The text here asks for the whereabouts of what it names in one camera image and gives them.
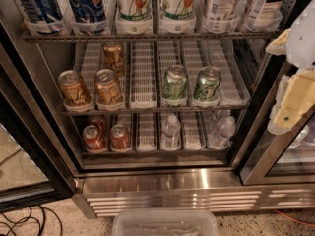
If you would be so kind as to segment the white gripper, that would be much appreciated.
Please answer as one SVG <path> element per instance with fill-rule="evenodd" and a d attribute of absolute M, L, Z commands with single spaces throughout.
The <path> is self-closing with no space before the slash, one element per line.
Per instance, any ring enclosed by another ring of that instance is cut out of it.
<path fill-rule="evenodd" d="M 270 114 L 268 131 L 273 135 L 289 132 L 315 104 L 315 0 L 312 0 L 265 51 L 286 55 L 287 61 L 301 68 L 293 76 L 283 75 Z"/>

